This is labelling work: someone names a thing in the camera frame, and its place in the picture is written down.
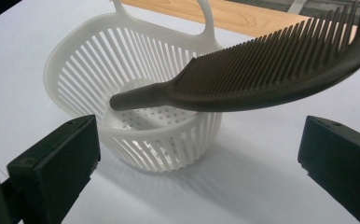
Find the plastic strainer basket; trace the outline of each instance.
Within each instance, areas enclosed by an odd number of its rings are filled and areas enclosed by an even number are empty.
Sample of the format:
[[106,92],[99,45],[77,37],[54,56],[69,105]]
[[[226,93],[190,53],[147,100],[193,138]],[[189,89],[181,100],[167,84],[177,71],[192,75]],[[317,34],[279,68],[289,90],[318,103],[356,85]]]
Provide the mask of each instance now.
[[185,167],[205,152],[220,126],[221,113],[170,106],[113,111],[108,103],[121,91],[170,80],[192,57],[221,49],[209,5],[198,2],[206,20],[200,35],[138,20],[114,1],[115,13],[81,24],[48,58],[50,98],[74,117],[96,115],[101,142],[136,168]]

